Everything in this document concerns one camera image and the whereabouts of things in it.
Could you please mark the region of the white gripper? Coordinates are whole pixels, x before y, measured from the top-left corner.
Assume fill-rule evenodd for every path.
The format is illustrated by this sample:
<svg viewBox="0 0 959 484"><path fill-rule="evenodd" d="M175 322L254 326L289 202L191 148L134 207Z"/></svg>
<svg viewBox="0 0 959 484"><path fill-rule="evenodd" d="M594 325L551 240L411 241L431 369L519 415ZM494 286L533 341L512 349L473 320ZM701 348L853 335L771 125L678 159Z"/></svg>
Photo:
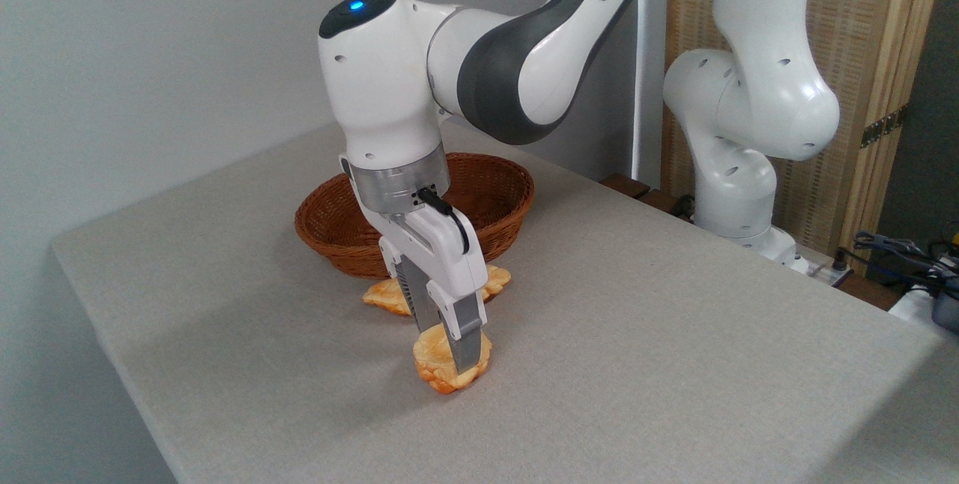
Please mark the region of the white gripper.
<svg viewBox="0 0 959 484"><path fill-rule="evenodd" d="M387 249L386 266L419 333L442 322L456 371L472 369L480 361L487 322L479 291L487 280L482 249L465 214L443 214L419 196L422 188L438 195L449 189L445 155L382 170L360 169L345 155L339 162L363 216L401 254Z"/></svg>

